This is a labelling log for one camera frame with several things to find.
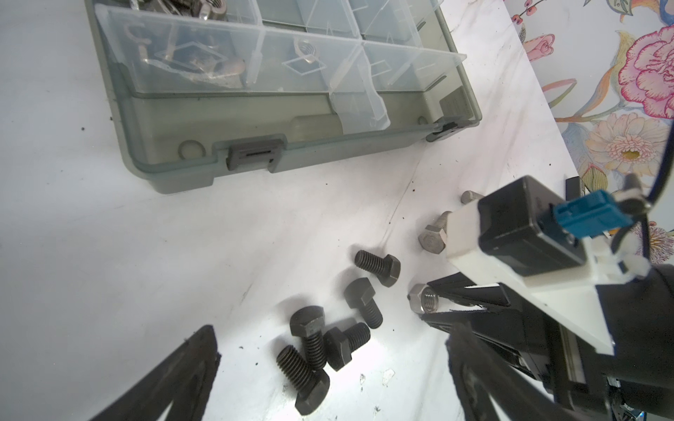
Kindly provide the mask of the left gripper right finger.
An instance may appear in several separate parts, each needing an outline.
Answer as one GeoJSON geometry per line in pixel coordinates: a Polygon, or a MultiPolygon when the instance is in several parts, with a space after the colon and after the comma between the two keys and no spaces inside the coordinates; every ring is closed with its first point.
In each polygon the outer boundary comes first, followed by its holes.
{"type": "Polygon", "coordinates": [[[511,420],[573,420],[464,325],[452,327],[446,342],[449,372],[466,420],[498,420],[498,405],[511,420]]]}

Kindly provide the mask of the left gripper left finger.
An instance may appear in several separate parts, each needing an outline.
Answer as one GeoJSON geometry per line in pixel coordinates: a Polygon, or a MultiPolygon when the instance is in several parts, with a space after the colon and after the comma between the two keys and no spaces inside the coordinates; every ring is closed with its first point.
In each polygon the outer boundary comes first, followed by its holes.
{"type": "Polygon", "coordinates": [[[221,355],[214,328],[202,326],[172,354],[94,417],[96,420],[200,420],[221,355]]]}

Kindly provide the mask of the silver hex bolt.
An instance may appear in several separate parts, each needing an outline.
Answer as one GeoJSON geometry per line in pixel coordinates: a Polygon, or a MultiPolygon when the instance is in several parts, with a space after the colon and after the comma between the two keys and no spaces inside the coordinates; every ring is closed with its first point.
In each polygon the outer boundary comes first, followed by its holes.
{"type": "Polygon", "coordinates": [[[433,224],[427,225],[418,237],[422,249],[431,254],[440,254],[447,246],[447,222],[451,214],[447,210],[433,224]]]}
{"type": "Polygon", "coordinates": [[[475,191],[465,191],[463,194],[461,194],[460,200],[463,205],[468,205],[468,203],[477,201],[483,197],[483,195],[475,191]]]}

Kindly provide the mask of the small silver hex nut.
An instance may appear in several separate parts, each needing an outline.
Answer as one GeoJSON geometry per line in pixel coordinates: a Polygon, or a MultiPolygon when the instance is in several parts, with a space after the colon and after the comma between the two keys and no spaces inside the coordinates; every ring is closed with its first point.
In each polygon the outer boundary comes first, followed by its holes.
{"type": "Polygon", "coordinates": [[[296,39],[293,41],[293,46],[299,59],[304,60],[309,64],[319,61],[317,47],[308,40],[296,39]]]}

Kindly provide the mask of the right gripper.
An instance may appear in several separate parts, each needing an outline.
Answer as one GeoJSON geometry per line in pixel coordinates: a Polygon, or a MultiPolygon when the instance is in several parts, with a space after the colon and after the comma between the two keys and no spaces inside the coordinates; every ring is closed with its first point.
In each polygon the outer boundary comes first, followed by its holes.
{"type": "Polygon", "coordinates": [[[577,419],[673,416],[673,266],[599,289],[614,353],[599,354],[532,305],[521,312],[421,315],[444,333],[465,326],[512,368],[538,381],[577,419]]]}

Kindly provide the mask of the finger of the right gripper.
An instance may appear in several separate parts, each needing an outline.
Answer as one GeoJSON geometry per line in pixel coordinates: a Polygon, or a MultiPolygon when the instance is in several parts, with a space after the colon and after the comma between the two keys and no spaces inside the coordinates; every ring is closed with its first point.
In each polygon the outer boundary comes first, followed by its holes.
{"type": "Polygon", "coordinates": [[[478,286],[466,275],[455,273],[428,283],[440,298],[463,306],[509,307],[507,293],[499,284],[478,286]]]}

